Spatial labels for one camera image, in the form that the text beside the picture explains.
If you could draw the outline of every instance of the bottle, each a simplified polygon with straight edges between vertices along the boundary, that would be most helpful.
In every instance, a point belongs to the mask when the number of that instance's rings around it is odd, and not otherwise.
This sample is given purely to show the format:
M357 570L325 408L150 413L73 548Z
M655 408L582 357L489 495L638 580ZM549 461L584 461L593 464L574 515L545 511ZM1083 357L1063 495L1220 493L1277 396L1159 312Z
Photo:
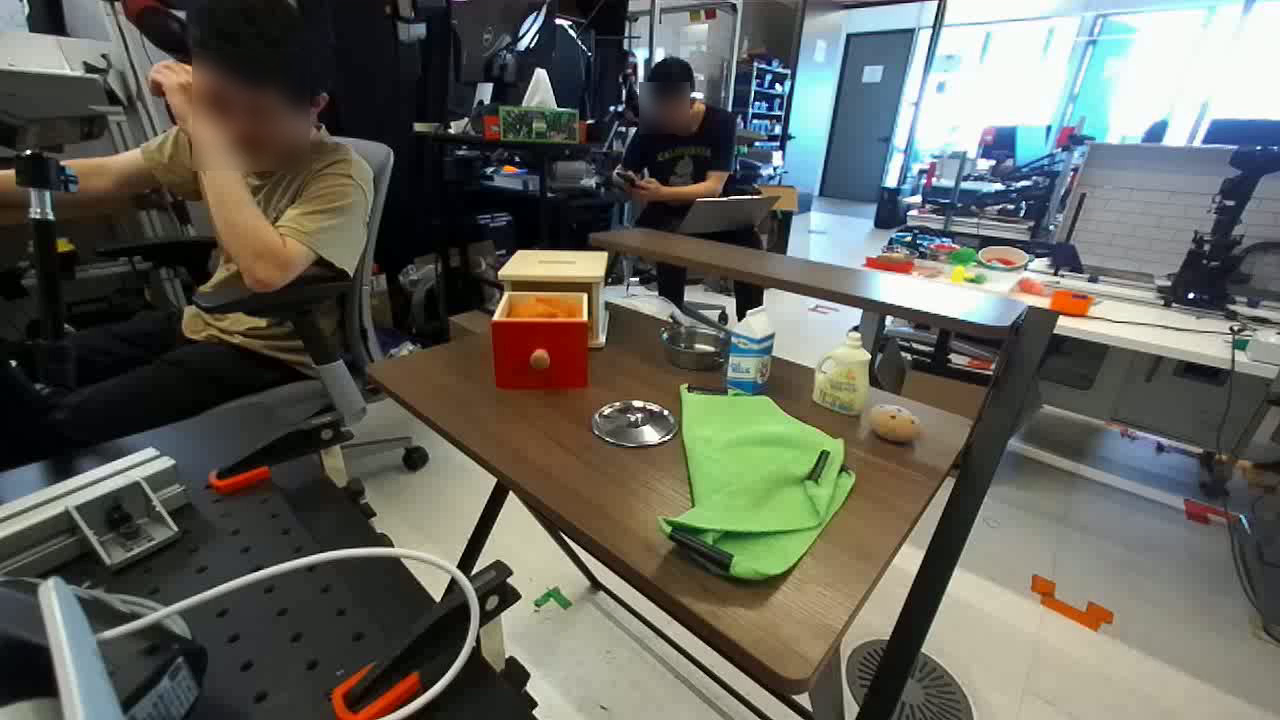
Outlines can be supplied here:
M859 415L871 384L871 352L856 332L814 373L814 399L841 415Z
M727 396L763 396L773 374L773 323L763 309L752 309L749 318L742 318L727 332L727 360L725 360L725 384Z

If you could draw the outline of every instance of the gray floor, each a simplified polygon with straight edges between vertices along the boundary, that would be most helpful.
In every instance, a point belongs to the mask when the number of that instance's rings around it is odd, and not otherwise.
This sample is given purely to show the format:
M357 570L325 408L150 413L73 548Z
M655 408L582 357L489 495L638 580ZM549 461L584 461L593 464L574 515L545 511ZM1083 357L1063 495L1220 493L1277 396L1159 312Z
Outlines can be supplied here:
M859 263L876 247L870 208L819 205L799 218L791 250L832 263ZM645 290L614 290L616 302L655 309ZM779 323L779 357L814 365L856 318L848 309L804 297L767 297ZM420 476L374 489L379 523L412 548L456 557L491 476L449 449L439 435L379 402L369 431L410 426L432 451ZM1280 646L1257 632L1231 558L1215 523L1191 523L1171 505L1198 489L1198 464L1155 451L1153 439L1115 426L1081 422L1045 413L1009 451L985 505L980 528L965 548L928 653L968 688L985 720L1110 720L1110 717L1280 717ZM1105 489L1087 476L1115 476L1167 505ZM876 594L848 632L848 646L879 638L908 590L919 548L933 532L926 519L898 557ZM743 717L725 691L681 664L648 632L625 621L607 601L584 590L576 566L517 505L505 511L489 557L517 566L523 604L505 621L491 645L505 645L536 671L536 696L554 720L616 717ZM1099 632L1081 629L1032 594L1032 575L1060 583L1071 604L1115 610Z

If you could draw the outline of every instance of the green cloth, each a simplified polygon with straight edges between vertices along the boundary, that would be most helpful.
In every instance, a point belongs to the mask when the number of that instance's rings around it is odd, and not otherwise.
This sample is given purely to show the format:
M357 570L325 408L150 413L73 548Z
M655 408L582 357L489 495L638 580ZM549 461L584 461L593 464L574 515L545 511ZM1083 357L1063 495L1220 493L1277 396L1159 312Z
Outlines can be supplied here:
M681 391L691 505L664 532L736 580L791 570L854 493L846 439L767 396Z

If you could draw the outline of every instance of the chair wheel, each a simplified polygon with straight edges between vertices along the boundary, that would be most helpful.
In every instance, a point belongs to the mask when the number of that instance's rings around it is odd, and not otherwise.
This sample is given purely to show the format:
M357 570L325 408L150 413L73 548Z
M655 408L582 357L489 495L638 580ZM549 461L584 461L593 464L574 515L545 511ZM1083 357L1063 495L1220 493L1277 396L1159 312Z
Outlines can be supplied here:
M428 449L417 449L410 445L405 457L402 457L405 471L420 471L432 464L432 451Z

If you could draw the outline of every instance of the white cable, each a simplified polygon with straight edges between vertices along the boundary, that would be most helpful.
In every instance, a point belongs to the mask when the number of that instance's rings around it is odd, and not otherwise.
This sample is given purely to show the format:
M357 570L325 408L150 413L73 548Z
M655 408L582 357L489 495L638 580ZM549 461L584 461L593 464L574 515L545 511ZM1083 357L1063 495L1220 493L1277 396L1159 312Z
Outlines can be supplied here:
M274 566L262 566L262 570L247 570L247 575L236 575L236 580L226 580L208 590L197 590L189 601L178 601L151 616L140 616L133 624L122 624L122 629L107 629L100 632L96 638L107 645L107 638L122 638L122 636L133 636L133 632L145 632L151 624L166 624L170 616L179 616L179 610L194 610L200 604L212 604L219 594L234 594L234 590L245 590L254 583L264 583L274 575L287 575L287 570L305 570L305 566L316 566L316 562L365 562L365 558L417 558L417 562L432 562L439 566L446 575L451 575L451 583L464 590L467 601L467 636L464 636L464 646L456 653L456 660L449 664L449 671L428 688L420 691L412 705L405 705L402 711L390 711L385 720L410 720L417 717L420 709L428 709L459 671L464 664L472 660L478 645L481 645L481 594L478 594L478 583L456 566L456 562L446 562L439 557L428 557L428 551L417 551L417 548L343 548L343 551L316 551L316 557L300 557L300 558L284 558L284 562L274 562Z

